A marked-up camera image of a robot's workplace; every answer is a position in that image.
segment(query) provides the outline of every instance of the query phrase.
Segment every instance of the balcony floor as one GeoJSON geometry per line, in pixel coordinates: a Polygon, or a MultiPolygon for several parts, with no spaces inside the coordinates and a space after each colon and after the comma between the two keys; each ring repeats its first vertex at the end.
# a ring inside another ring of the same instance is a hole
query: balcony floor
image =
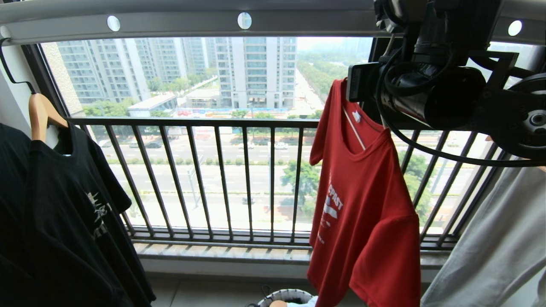
{"type": "MultiPolygon", "coordinates": [[[[157,300],[152,302],[153,307],[245,307],[263,298],[260,290],[262,284],[269,285],[272,291],[299,288],[316,293],[309,284],[301,281],[281,283],[266,280],[244,282],[151,277],[150,282],[157,296],[157,300]]],[[[352,291],[349,291],[343,302],[338,305],[338,307],[356,306],[362,307],[364,303],[352,291]]]]}

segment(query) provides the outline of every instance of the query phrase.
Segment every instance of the car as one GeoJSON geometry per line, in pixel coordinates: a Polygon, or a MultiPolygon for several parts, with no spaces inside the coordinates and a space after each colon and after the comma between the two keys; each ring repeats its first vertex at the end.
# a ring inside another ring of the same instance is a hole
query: car
{"type": "Polygon", "coordinates": [[[100,147],[112,147],[112,141],[110,140],[102,140],[102,141],[99,141],[98,145],[100,147]]]}
{"type": "MultiPolygon", "coordinates": [[[[243,197],[242,198],[242,203],[243,205],[248,205],[248,198],[247,197],[243,197]]],[[[253,205],[254,203],[256,203],[256,200],[254,198],[250,198],[250,204],[253,205]]]]}
{"type": "Polygon", "coordinates": [[[278,142],[275,144],[275,149],[288,149],[288,144],[284,142],[278,142]]]}
{"type": "MultiPolygon", "coordinates": [[[[248,149],[254,149],[255,145],[254,145],[254,143],[248,142],[247,147],[248,147],[248,149]]],[[[240,149],[245,148],[244,144],[243,143],[239,144],[239,148],[240,149]]]]}
{"type": "Polygon", "coordinates": [[[163,146],[160,142],[151,141],[144,145],[146,148],[161,148],[163,146]]]}

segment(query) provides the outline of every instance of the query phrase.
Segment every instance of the red t-shirt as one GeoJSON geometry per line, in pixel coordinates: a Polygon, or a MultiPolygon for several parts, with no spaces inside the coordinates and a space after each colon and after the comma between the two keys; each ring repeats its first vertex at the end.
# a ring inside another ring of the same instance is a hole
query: red t-shirt
{"type": "Polygon", "coordinates": [[[311,149],[310,163],[323,161],[307,272],[316,307],[334,307],[349,286],[369,307],[419,306],[419,218],[390,130],[346,101],[345,89],[345,80],[332,84],[311,149]]]}

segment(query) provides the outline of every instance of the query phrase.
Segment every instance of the black hanger hook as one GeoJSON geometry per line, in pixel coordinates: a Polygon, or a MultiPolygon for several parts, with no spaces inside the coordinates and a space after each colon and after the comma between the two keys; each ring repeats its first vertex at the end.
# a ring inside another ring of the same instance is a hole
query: black hanger hook
{"type": "Polygon", "coordinates": [[[2,38],[0,40],[0,60],[2,60],[2,65],[4,66],[4,70],[5,70],[6,75],[8,75],[8,78],[11,81],[11,83],[13,83],[13,84],[25,83],[26,85],[28,85],[28,89],[31,90],[31,93],[36,94],[36,92],[34,90],[34,87],[32,86],[32,84],[30,82],[28,82],[28,81],[16,82],[15,80],[13,80],[13,76],[11,75],[11,72],[9,71],[8,64],[5,62],[4,51],[2,50],[2,45],[8,39],[11,39],[11,37],[2,38]]]}

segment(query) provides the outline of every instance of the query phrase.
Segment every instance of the laundry basket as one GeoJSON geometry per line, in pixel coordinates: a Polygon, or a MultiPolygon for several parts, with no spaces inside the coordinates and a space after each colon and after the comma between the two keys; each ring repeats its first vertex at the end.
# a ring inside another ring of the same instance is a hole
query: laundry basket
{"type": "Polygon", "coordinates": [[[299,290],[299,289],[282,289],[279,291],[275,291],[272,294],[266,296],[264,299],[262,299],[259,303],[259,307],[269,307],[272,302],[276,300],[283,300],[285,302],[291,302],[294,300],[301,300],[302,304],[305,304],[309,302],[309,300],[313,298],[313,296],[306,291],[299,290]]]}

